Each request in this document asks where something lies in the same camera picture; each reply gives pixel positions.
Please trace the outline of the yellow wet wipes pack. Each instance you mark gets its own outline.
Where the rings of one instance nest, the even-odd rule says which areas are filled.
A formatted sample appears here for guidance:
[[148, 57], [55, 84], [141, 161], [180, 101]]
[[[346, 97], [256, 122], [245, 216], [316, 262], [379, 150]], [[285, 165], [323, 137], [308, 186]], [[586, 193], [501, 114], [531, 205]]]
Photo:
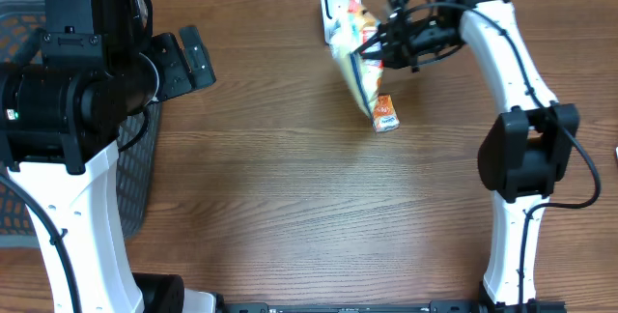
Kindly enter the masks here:
[[352, 97], [359, 109], [370, 119], [378, 103], [383, 64], [381, 60], [365, 59], [362, 53], [380, 52], [380, 42], [360, 51], [377, 32], [380, 21], [359, 0], [345, 0], [335, 10], [334, 28], [329, 47]]

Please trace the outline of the small orange snack packet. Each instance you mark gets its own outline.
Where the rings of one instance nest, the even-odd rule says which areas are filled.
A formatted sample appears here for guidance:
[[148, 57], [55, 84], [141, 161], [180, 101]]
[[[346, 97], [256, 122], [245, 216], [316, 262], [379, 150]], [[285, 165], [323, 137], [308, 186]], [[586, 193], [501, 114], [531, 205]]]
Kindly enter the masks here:
[[389, 95], [378, 95], [372, 119], [376, 133], [388, 132], [399, 127], [400, 121]]

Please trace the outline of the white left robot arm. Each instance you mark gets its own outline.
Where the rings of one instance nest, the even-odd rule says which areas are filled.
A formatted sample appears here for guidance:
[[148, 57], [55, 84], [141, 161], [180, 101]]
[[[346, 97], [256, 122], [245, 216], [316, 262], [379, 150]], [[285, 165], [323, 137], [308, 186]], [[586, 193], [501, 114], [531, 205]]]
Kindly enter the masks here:
[[198, 30], [153, 32], [152, 0], [44, 0], [1, 67], [2, 183], [27, 206], [58, 312], [213, 312], [176, 274], [135, 273], [117, 202], [120, 125], [215, 80]]

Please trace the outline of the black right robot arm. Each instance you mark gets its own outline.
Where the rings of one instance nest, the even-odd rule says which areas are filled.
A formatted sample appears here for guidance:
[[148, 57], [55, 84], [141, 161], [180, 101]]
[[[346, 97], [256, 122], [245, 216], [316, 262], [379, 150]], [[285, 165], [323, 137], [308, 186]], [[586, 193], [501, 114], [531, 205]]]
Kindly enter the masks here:
[[563, 312], [563, 301], [536, 297], [534, 266], [545, 205], [565, 175], [579, 115], [562, 104], [538, 73], [523, 42], [512, 0], [426, 0], [413, 20], [410, 0], [387, 0], [379, 28], [388, 68], [438, 61], [472, 51], [497, 117], [477, 155], [492, 199], [492, 248], [480, 284], [478, 312]]

